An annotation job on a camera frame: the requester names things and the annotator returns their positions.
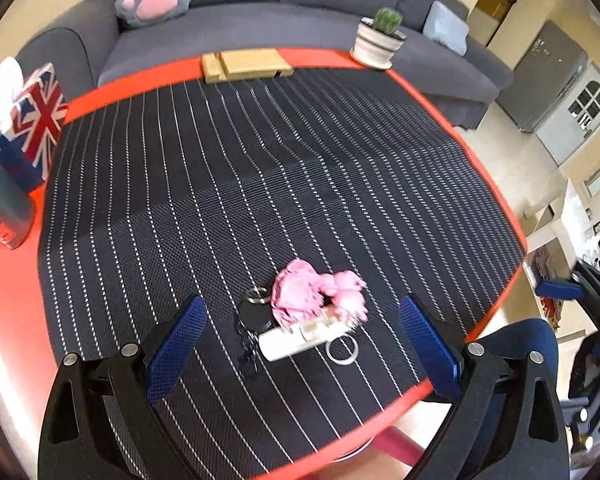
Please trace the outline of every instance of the green cactus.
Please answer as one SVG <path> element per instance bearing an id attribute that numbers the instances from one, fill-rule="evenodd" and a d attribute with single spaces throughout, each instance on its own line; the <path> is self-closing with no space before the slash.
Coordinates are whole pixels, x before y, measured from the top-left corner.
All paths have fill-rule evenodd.
<path id="1" fill-rule="evenodd" d="M 384 7 L 376 12 L 371 27 L 387 36 L 392 36 L 402 23 L 402 15 L 397 10 Z"/>

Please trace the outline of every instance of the union jack box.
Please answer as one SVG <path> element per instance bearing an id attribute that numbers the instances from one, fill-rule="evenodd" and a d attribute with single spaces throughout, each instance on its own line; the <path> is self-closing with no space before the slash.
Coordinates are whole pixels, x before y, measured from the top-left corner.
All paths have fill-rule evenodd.
<path id="1" fill-rule="evenodd" d="M 0 163 L 25 193 L 48 179 L 66 112 L 54 67 L 47 63 L 25 81 L 11 117 L 0 124 Z"/>

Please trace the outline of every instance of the striped plant pot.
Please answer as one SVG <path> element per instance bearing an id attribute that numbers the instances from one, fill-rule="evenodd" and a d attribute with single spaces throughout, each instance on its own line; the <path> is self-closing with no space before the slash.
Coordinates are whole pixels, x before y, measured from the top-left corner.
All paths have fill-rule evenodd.
<path id="1" fill-rule="evenodd" d="M 372 22 L 371 18 L 360 20 L 356 44 L 350 54 L 353 59 L 363 65 L 378 70 L 387 70 L 391 68 L 391 58 L 398 52 L 406 40 L 406 36 L 397 30 L 392 36 L 387 36 L 372 28 Z"/>

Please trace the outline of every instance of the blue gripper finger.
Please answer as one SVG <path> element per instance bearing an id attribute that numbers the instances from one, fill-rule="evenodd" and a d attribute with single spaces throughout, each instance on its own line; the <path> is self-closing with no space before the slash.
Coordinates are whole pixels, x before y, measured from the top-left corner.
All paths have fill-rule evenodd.
<path id="1" fill-rule="evenodd" d="M 460 400 L 460 364 L 432 322 L 409 296 L 400 302 L 398 320 L 429 375 L 434 391 L 451 403 Z"/>
<path id="2" fill-rule="evenodd" d="M 196 296 L 148 365 L 146 398 L 149 404 L 155 406 L 173 391 L 205 326 L 206 305 L 202 298 Z"/>

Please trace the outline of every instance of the sofa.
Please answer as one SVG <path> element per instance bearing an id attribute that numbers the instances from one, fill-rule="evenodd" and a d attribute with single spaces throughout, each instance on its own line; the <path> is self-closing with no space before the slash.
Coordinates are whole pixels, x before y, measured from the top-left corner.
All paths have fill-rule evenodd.
<path id="1" fill-rule="evenodd" d="M 257 47 L 347 51 L 362 16 L 381 7 L 403 15 L 406 36 L 395 71 L 427 96 L 454 126 L 477 127 L 513 80 L 512 71 L 469 37 L 464 57 L 422 35 L 436 0 L 192 0 L 178 18 L 127 29 L 115 0 L 83 0 L 35 35 L 17 55 L 25 73 L 56 67 L 68 100 L 135 72 L 207 52 Z M 458 0 L 439 0 L 465 20 Z"/>

